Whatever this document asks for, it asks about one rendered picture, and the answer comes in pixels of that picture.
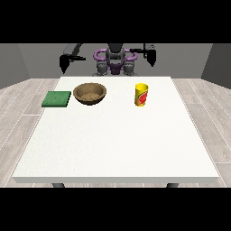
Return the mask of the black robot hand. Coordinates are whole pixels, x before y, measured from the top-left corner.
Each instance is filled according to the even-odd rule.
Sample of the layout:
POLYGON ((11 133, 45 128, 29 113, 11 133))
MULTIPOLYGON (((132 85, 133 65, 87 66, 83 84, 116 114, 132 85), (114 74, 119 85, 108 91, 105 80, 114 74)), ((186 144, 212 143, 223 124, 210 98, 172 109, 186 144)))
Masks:
POLYGON ((156 50, 146 49, 131 49, 131 53, 142 53, 143 57, 147 59, 148 63, 153 67, 156 62, 156 50))
POLYGON ((62 73, 65 73, 69 64, 75 60, 85 60, 84 57, 74 56, 69 54, 63 54, 60 56, 60 68, 62 73))

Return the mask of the green square pad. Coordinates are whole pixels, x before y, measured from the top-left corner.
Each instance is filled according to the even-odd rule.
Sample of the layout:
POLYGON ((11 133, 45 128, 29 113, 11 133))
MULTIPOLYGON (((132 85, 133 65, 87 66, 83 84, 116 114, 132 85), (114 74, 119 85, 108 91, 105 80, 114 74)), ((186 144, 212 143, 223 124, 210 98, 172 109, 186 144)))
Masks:
POLYGON ((42 101, 42 107, 66 107, 70 95, 70 91, 48 91, 42 101))

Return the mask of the yellow cup with melon print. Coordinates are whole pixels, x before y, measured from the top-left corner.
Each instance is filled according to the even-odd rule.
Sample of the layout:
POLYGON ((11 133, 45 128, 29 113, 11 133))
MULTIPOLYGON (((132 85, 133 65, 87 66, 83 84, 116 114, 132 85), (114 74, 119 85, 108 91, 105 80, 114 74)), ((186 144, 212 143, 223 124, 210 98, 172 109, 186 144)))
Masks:
POLYGON ((148 94, 149 87, 144 83, 138 83, 135 85, 135 104, 137 106, 144 106, 148 94))

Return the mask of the brown wooden bowl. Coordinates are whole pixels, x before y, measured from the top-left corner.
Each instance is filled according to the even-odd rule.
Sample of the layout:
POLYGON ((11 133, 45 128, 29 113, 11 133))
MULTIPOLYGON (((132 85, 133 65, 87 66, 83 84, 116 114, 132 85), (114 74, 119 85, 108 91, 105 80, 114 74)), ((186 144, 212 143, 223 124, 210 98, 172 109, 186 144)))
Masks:
POLYGON ((93 106, 106 96, 106 88, 99 83, 83 83, 74 88, 73 96, 79 103, 93 106))

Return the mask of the grey and purple robot trunk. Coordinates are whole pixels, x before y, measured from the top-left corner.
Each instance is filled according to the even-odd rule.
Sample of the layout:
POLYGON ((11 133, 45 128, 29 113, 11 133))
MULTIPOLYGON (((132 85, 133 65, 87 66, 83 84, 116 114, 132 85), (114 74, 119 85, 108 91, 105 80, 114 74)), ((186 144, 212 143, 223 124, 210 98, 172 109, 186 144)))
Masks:
POLYGON ((134 62, 137 60, 137 53, 125 49, 122 43, 109 43, 106 49, 96 50, 93 58, 97 62, 95 76, 105 76, 107 72, 119 75, 121 71, 126 76, 136 76, 134 62))

